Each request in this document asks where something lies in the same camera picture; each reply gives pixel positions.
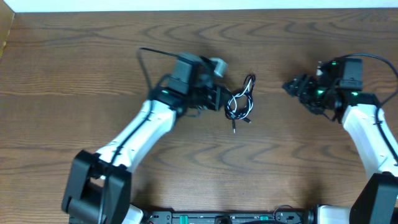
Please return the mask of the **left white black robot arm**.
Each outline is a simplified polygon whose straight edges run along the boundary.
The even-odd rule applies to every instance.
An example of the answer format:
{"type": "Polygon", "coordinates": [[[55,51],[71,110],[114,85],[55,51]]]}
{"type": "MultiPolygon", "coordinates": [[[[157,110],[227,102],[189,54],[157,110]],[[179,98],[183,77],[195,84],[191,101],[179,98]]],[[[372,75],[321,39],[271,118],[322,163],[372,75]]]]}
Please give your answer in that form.
{"type": "Polygon", "coordinates": [[[136,117],[107,145],[73,159],[61,204],[73,222],[141,223],[145,213],[130,199],[132,174],[143,158],[188,109],[218,111],[229,100],[230,92],[215,83],[225,61],[186,52],[174,57],[174,70],[149,87],[136,117]]]}

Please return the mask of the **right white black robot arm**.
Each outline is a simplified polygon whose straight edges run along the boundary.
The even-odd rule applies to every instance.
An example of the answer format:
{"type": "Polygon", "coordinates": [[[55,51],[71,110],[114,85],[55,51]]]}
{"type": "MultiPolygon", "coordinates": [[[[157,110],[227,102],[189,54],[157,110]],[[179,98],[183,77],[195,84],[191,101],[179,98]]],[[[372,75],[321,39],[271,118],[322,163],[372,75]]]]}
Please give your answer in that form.
{"type": "Polygon", "coordinates": [[[363,91],[363,60],[356,53],[320,62],[282,88],[313,114],[334,113],[356,146],[368,182],[351,207],[318,204],[302,223],[397,223],[397,140],[374,93],[363,91]]]}

